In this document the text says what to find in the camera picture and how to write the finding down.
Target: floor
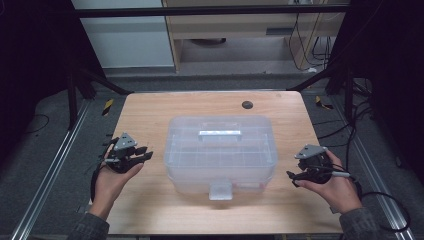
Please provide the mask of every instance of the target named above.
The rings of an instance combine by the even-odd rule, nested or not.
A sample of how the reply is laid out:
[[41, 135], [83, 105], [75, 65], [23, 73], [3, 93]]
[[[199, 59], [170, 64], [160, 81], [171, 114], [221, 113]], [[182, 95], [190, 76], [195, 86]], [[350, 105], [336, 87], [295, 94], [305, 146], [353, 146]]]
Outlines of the floor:
[[[322, 53], [324, 44], [317, 44], [316, 53]], [[322, 60], [310, 56], [310, 61], [317, 64]], [[196, 91], [196, 90], [234, 90], [234, 89], [285, 89], [308, 79], [323, 66], [316, 66], [310, 71], [300, 71], [291, 61], [291, 54], [282, 38], [265, 39], [227, 39], [225, 43], [214, 44], [208, 41], [190, 41], [184, 43], [179, 72], [168, 72], [155, 75], [152, 71], [138, 77], [111, 76], [110, 80], [124, 88], [136, 91]], [[302, 92], [305, 105], [318, 137], [331, 133], [344, 125], [343, 94], [327, 96], [323, 92], [326, 80], [313, 84]], [[35, 222], [30, 224], [29, 239], [65, 239], [66, 233], [73, 223], [81, 217], [89, 198], [87, 182], [90, 169], [96, 156], [102, 151], [102, 143], [106, 134], [112, 133], [120, 109], [125, 101], [124, 96], [117, 96], [100, 85], [95, 85], [98, 95], [90, 101], [85, 114], [85, 121], [77, 133], [71, 149], [66, 152], [66, 161], [59, 166], [62, 170], [54, 176], [54, 183], [36, 212]], [[316, 96], [320, 96], [326, 106], [317, 106]], [[107, 117], [101, 116], [104, 103], [114, 99], [114, 105]], [[364, 101], [363, 96], [355, 96], [355, 104]], [[78, 106], [87, 104], [79, 98]], [[54, 162], [67, 129], [66, 92], [58, 93], [39, 103], [37, 116], [29, 126], [27, 134], [20, 146], [11, 156], [14, 164], [7, 172], [2, 172], [0, 195], [0, 239], [9, 239], [10, 234], [23, 218], [51, 163]], [[409, 210], [412, 216], [410, 232], [402, 234], [387, 233], [390, 239], [424, 239], [424, 216], [421, 206], [424, 203], [424, 187], [417, 182], [412, 171], [396, 166], [393, 151], [384, 132], [374, 120], [373, 112], [358, 119], [357, 135], [350, 148], [350, 169], [359, 176], [366, 191], [376, 188], [388, 190]], [[345, 156], [345, 143], [349, 131], [341, 131], [328, 138], [320, 139], [320, 143], [331, 147], [338, 156]], [[367, 158], [372, 159], [371, 167]], [[375, 183], [375, 178], [383, 185]], [[388, 215], [396, 215], [396, 207], [381, 198], [364, 199], [381, 224], [394, 224]], [[273, 239], [338, 239], [335, 235], [274, 235]], [[129, 239], [148, 239], [134, 237]], [[181, 239], [177, 237], [158, 237], [152, 239]], [[184, 236], [184, 239], [196, 239], [195, 236]], [[237, 239], [231, 236], [225, 239]]]

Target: person's left hand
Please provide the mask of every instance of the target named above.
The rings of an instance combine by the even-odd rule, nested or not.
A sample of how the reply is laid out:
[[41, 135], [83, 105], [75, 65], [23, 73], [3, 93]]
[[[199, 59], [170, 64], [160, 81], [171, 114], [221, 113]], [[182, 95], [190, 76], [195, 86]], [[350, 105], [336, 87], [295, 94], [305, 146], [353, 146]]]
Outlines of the person's left hand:
[[119, 174], [113, 172], [108, 166], [102, 165], [96, 181], [95, 198], [89, 213], [106, 220], [125, 184], [142, 168], [143, 163], [140, 163], [128, 172]]

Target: plastic box lid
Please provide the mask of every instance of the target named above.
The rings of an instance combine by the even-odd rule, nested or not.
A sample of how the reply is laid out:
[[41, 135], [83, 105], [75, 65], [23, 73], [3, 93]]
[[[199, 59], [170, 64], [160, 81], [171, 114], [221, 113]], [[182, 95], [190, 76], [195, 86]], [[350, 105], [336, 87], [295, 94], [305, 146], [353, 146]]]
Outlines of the plastic box lid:
[[[211, 199], [228, 199], [232, 189], [222, 186], [266, 185], [277, 156], [264, 116], [178, 116], [169, 124], [164, 161], [178, 191], [201, 191], [196, 185], [208, 184]], [[214, 189], [221, 195], [214, 196]]]

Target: person's right hand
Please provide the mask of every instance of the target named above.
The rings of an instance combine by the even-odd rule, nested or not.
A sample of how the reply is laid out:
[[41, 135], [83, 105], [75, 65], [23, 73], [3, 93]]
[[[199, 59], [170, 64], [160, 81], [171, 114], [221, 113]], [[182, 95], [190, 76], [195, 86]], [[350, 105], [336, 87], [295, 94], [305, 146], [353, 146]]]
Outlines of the person's right hand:
[[[333, 164], [342, 166], [340, 159], [329, 150], [327, 150], [327, 155]], [[325, 184], [316, 184], [307, 180], [297, 180], [295, 183], [299, 187], [318, 193], [332, 208], [337, 209], [341, 214], [362, 208], [362, 203], [350, 178], [332, 176]]]

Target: white cabinet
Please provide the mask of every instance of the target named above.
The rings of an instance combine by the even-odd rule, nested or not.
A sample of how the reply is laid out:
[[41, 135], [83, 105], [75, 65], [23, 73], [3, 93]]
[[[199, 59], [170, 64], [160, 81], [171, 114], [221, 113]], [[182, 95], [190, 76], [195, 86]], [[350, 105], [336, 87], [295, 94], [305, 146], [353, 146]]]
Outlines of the white cabinet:
[[[76, 9], [162, 7], [161, 0], [72, 0]], [[174, 67], [165, 18], [81, 19], [104, 69]]]

